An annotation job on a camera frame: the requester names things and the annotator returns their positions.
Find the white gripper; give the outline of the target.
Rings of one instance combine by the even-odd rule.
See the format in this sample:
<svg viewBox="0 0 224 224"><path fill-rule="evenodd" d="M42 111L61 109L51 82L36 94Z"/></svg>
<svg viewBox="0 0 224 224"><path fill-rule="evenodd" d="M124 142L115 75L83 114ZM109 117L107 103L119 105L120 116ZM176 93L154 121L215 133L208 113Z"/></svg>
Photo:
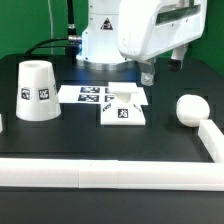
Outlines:
<svg viewBox="0 0 224 224"><path fill-rule="evenodd" d="M206 10L207 0L121 0L118 49L123 57L140 61L143 85L155 82L151 58L157 55L173 50L169 70L182 69L185 44L202 36Z"/></svg>

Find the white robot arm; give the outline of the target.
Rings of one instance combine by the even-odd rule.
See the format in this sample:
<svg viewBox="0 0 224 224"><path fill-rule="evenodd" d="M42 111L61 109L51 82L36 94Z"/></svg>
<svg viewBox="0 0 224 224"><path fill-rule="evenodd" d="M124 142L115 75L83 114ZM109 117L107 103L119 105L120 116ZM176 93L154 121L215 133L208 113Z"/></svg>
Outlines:
<svg viewBox="0 0 224 224"><path fill-rule="evenodd" d="M188 44L203 34L207 0L88 0L78 64L118 70L138 62L141 83L155 80L156 57L170 51L168 67L182 69Z"/></svg>

